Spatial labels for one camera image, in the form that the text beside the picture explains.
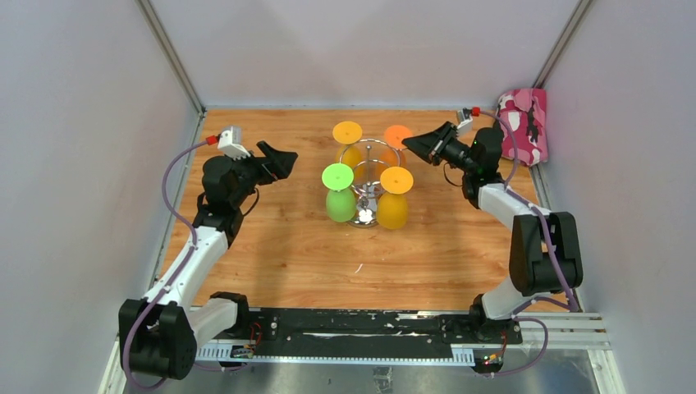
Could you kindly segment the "orange wine glass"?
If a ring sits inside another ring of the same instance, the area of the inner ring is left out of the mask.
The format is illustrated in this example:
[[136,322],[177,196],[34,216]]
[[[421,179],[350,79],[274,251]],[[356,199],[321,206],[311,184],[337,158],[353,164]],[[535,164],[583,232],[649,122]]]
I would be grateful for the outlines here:
[[382,162],[389,166],[406,167],[405,145],[403,140],[413,136],[413,132],[403,125],[389,126],[384,133],[384,141],[387,143],[380,156]]

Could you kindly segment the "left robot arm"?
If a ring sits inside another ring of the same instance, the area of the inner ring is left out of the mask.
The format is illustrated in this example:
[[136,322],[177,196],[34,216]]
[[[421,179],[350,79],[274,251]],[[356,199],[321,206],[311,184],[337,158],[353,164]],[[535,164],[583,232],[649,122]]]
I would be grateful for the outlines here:
[[220,144],[221,153],[202,166],[195,219],[171,210],[190,231],[185,246],[163,276],[141,298],[125,300],[118,313],[121,367],[130,385],[145,388],[136,374],[158,378],[149,390],[170,379],[182,380],[193,369],[198,350],[215,336],[225,332],[241,339],[252,329],[245,295],[219,291],[202,307],[191,306],[240,232],[247,215],[241,205],[260,186],[288,178],[298,158],[265,141],[257,146],[260,156]]

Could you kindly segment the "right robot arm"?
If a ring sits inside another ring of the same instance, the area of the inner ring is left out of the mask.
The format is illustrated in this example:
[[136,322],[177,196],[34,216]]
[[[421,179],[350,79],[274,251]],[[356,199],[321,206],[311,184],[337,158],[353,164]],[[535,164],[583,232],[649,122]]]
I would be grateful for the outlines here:
[[484,127],[467,145],[459,140],[457,126],[446,122],[403,141],[426,163],[461,170],[465,199],[511,232],[508,276],[469,308],[470,335],[483,343],[500,334],[501,321],[512,320],[534,302],[549,301],[552,294],[565,294],[565,308],[576,311],[573,290],[584,279],[575,217],[544,209],[505,183],[498,171],[503,139],[501,129]]

